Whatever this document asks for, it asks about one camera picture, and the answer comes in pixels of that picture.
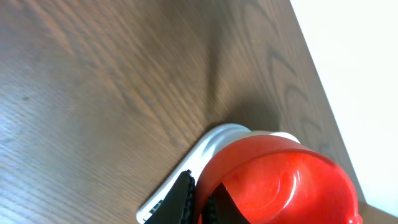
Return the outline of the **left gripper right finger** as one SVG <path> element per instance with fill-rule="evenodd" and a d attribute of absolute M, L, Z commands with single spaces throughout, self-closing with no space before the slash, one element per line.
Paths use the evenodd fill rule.
<path fill-rule="evenodd" d="M 221 183 L 210 195 L 201 212 L 202 224 L 249 224 Z"/>

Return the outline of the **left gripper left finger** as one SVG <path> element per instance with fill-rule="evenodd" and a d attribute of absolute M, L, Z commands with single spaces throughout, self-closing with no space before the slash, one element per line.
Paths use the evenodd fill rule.
<path fill-rule="evenodd" d="M 195 179 L 191 171 L 180 173 L 168 194 L 145 224 L 192 224 Z"/>

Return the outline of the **red plastic measuring scoop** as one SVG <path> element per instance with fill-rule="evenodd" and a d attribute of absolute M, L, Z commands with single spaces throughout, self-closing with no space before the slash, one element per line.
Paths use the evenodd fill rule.
<path fill-rule="evenodd" d="M 193 221 L 219 185 L 250 223 L 362 223 L 355 187 L 329 158 L 273 135 L 232 142 L 207 163 L 195 189 Z"/>

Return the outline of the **white digital kitchen scale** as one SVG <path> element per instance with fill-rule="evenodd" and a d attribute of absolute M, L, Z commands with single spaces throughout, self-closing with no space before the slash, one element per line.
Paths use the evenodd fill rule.
<path fill-rule="evenodd" d="M 231 143 L 256 135 L 279 136 L 298 142 L 299 140 L 290 133 L 272 131 L 252 131 L 240 124 L 226 123 L 216 126 L 206 132 L 197 143 L 191 148 L 188 154 L 180 161 L 176 168 L 163 181 L 158 189 L 139 207 L 136 219 L 144 224 L 158 209 L 168 194 L 180 173 L 186 170 L 191 171 L 191 176 L 198 180 L 201 172 L 207 163 L 224 147 Z"/>

